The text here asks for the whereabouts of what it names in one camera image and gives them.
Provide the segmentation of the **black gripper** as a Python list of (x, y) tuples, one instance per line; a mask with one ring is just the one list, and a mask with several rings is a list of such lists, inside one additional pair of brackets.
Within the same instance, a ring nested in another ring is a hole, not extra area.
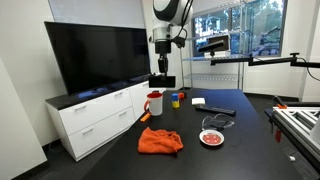
[(158, 67), (161, 73), (168, 72), (168, 58), (166, 54), (160, 54), (158, 59)]

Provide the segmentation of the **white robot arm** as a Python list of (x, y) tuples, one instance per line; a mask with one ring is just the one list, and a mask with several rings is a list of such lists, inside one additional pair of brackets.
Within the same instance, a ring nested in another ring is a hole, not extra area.
[(192, 19), (194, 0), (153, 0), (153, 29), (149, 41), (155, 44), (159, 55), (158, 67), (162, 74), (168, 72), (167, 55), (171, 44), (178, 48), (185, 46), (187, 36), (182, 37), (184, 26)]

